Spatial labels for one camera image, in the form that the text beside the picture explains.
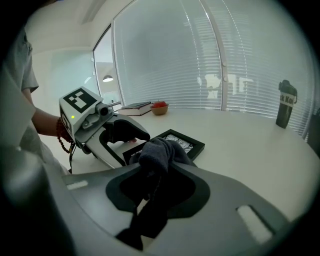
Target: black picture frame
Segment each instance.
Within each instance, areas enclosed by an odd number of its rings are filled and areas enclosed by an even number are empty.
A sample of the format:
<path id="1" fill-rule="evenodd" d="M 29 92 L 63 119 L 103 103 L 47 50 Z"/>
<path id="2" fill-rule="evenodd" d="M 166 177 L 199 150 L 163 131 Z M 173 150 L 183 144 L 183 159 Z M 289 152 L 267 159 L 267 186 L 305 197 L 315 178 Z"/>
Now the black picture frame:
<path id="1" fill-rule="evenodd" d="M 169 136 L 169 135 L 173 135 L 173 136 L 175 136 L 175 137 L 178 137 L 179 139 L 182 139 L 183 141 L 185 141 L 185 142 L 187 142 L 187 143 L 189 143 L 189 144 L 192 145 L 192 149 L 191 149 L 188 153 L 186 153 L 187 156 L 188 156 L 192 161 L 194 161 L 194 160 L 197 158 L 197 156 L 202 152 L 202 150 L 204 150 L 205 145 L 206 145 L 206 144 L 204 144 L 204 143 L 202 143 L 202 142 L 200 142 L 200 141 L 198 141 L 198 140 L 196 140 L 196 139 L 194 139 L 194 138 L 191 138 L 191 137 L 189 137 L 189 136 L 186 136 L 186 135 L 184 135 L 184 134 L 182 134 L 182 133 L 180 133 L 180 132 L 177 132 L 177 131 L 175 131 L 175 130 L 172 130 L 172 129 L 169 129 L 169 130 L 167 130 L 167 131 L 159 134 L 159 135 L 156 136 L 156 137 L 166 138 L 166 137 Z M 144 147 L 144 145 L 145 145 L 146 143 L 147 143 L 147 142 L 144 142 L 144 143 L 142 143 L 142 144 L 140 144 L 140 145 L 138 145 L 138 146 L 136 146 L 136 147 L 134 147 L 134 148 L 131 148 L 131 149 L 129 149 L 129 150 L 127 150 L 126 152 L 123 153 L 124 161 L 125 161 L 125 163 L 126 163 L 127 165 L 129 165 L 129 160 L 130 160 L 130 158 L 131 158 L 134 154 L 142 151 L 142 149 L 143 149 L 143 147 Z"/>

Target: stack of books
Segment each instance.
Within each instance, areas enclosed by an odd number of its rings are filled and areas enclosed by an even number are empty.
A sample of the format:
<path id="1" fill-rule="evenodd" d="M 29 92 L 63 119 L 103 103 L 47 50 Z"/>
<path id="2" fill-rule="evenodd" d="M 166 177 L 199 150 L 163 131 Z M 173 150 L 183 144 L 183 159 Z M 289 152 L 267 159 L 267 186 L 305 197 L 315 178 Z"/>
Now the stack of books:
<path id="1" fill-rule="evenodd" d="M 143 114 L 151 111 L 152 106 L 153 103 L 151 103 L 151 101 L 133 103 L 128 106 L 123 106 L 118 110 L 118 113 L 126 116 L 142 116 Z"/>

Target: bottle label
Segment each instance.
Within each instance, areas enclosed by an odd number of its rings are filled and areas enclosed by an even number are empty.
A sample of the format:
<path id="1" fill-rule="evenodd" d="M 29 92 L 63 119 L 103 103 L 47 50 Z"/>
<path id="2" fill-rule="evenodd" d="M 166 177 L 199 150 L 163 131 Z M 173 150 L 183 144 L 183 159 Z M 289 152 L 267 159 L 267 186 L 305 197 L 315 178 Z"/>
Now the bottle label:
<path id="1" fill-rule="evenodd" d="M 296 96 L 292 95 L 292 94 L 288 94 L 285 92 L 281 92 L 280 94 L 280 103 L 287 105 L 289 107 L 294 107 L 296 101 Z"/>

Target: window blind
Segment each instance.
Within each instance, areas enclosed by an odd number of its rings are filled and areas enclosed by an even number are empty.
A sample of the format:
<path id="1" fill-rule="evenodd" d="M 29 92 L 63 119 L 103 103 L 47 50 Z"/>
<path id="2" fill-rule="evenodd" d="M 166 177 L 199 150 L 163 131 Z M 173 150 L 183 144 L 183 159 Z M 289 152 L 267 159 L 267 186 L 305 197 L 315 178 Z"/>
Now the window blind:
<path id="1" fill-rule="evenodd" d="M 221 108 L 220 56 L 199 1 L 135 0 L 114 19 L 113 43 L 125 105 Z"/>
<path id="2" fill-rule="evenodd" d="M 290 15 L 273 1 L 205 1 L 227 58 L 227 108 L 277 118 L 279 82 L 289 80 L 298 97 L 288 125 L 305 134 L 315 74 L 308 43 Z"/>

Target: brown bowl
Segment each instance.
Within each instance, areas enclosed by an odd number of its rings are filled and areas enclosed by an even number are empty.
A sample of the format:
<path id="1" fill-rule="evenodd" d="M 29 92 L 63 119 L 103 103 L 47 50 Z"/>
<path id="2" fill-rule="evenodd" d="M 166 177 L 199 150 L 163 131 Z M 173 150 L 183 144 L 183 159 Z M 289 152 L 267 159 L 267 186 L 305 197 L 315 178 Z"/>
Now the brown bowl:
<path id="1" fill-rule="evenodd" d="M 151 108 L 152 113 L 154 113 L 156 116 L 161 116 L 161 115 L 164 115 L 165 113 L 167 113 L 168 107 L 169 107 L 169 105 L 167 104 L 166 106 L 162 106 L 162 107 L 151 106 L 150 108 Z"/>

